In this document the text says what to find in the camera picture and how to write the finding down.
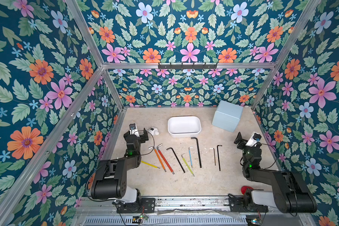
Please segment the thin black hex key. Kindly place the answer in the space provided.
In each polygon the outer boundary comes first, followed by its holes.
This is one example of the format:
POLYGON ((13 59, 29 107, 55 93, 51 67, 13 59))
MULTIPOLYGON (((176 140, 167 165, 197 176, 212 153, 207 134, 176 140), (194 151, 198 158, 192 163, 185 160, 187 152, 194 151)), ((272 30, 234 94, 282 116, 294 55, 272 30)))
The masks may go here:
POLYGON ((218 158, 218 170, 221 171, 221 165, 220 165, 220 155, 219 155, 219 148, 222 147, 222 145, 217 145, 217 158, 218 158))

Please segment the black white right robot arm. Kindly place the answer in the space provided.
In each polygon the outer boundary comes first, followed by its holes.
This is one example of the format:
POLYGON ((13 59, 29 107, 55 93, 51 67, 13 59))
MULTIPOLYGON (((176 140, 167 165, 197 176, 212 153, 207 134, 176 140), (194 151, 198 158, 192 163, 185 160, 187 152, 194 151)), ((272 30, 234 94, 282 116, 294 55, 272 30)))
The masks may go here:
POLYGON ((243 176, 252 182, 271 186, 272 191, 247 189, 244 193, 244 208, 267 206, 282 213, 315 213, 317 203, 302 176, 298 173, 262 168, 261 135, 253 133, 246 140, 238 132, 234 144, 242 150, 240 165, 243 176))

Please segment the light blue hex key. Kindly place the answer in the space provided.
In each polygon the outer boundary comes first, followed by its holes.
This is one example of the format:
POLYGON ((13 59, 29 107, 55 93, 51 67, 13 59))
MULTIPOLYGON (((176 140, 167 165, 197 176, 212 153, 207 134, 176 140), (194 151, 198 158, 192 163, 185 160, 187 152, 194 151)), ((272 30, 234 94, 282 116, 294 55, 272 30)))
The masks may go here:
POLYGON ((191 149, 192 149, 192 147, 189 147, 189 148, 188 148, 188 152, 189 152, 189 159, 190 159, 191 168, 193 168, 191 149))

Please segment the white storage box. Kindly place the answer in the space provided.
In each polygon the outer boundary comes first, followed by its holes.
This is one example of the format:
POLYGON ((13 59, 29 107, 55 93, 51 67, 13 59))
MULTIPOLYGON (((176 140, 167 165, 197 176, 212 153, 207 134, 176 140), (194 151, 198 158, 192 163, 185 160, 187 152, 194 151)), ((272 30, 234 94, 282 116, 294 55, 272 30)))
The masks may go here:
POLYGON ((168 120, 168 132, 174 138, 197 137, 201 131, 201 121, 196 116, 176 116, 168 120))

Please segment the green hex key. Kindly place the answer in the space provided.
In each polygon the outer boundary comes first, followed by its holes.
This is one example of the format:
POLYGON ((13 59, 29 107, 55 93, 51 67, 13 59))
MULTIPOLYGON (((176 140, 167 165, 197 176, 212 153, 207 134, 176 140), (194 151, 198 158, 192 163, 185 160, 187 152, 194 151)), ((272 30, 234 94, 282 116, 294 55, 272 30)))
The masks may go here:
POLYGON ((186 159, 185 159, 185 157, 184 157, 184 155, 183 155, 183 154, 181 155, 181 158, 182 158, 183 162, 185 163, 185 165, 186 165, 187 169, 188 169, 188 170, 189 170, 189 172, 191 173, 191 175, 194 177, 195 175, 194 175, 194 173, 193 173, 193 171, 192 171, 191 167, 190 167, 190 166, 189 166, 189 164, 187 163, 187 161, 186 161, 186 159))

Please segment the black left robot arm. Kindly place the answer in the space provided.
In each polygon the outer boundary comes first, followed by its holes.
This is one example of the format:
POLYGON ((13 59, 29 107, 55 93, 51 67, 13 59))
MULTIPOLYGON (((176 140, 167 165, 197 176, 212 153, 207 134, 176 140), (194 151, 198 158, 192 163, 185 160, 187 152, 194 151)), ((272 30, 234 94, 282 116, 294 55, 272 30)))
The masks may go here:
POLYGON ((140 166, 141 144, 149 140, 146 129, 129 130, 124 135, 126 151, 122 158, 101 160, 90 188, 94 201, 117 200, 122 203, 139 202, 140 192, 128 186, 127 172, 140 166))

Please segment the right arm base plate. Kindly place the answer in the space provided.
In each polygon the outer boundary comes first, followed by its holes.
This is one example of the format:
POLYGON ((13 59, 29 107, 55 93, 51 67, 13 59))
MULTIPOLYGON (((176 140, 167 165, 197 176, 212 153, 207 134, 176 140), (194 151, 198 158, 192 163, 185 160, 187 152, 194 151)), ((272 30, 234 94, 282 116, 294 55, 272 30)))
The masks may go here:
POLYGON ((245 213, 266 213, 268 207, 264 205, 254 204, 249 200, 245 200, 243 196, 235 196, 228 194, 229 208, 232 212, 245 213))

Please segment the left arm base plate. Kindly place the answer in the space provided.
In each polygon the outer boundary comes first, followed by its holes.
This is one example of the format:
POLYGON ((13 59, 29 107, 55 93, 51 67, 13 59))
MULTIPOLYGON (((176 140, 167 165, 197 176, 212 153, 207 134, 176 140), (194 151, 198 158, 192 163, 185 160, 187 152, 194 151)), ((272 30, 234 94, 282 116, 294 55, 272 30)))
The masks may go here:
POLYGON ((132 203, 124 203, 118 201, 117 204, 117 213, 154 213, 155 209, 155 198, 139 198, 132 203))

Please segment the red hex key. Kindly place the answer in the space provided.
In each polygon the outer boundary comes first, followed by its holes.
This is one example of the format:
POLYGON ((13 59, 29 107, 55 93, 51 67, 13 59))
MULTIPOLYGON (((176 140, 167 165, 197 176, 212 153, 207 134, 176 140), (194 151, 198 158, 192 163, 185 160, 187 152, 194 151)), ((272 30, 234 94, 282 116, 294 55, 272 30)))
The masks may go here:
POLYGON ((169 164, 169 162, 167 161, 167 159, 165 158, 165 156, 163 155, 162 151, 161 151, 161 147, 163 146, 163 144, 159 144, 157 146, 157 151, 159 152, 160 156, 162 157, 162 159, 164 160, 165 164, 167 165, 168 169, 170 170, 170 172, 175 175, 174 170, 172 169, 171 165, 169 164))

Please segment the large black hex key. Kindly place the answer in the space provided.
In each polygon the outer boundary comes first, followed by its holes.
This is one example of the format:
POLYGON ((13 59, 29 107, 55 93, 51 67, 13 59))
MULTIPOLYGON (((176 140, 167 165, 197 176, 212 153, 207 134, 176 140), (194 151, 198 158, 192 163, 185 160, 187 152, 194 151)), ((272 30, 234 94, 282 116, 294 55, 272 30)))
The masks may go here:
POLYGON ((199 147, 199 141, 198 141, 198 138, 196 138, 196 137, 191 137, 191 139, 194 139, 194 140, 196 141, 196 147, 197 147, 197 153, 198 153, 199 166, 200 166, 200 168, 202 168, 201 152, 200 152, 200 147, 199 147))

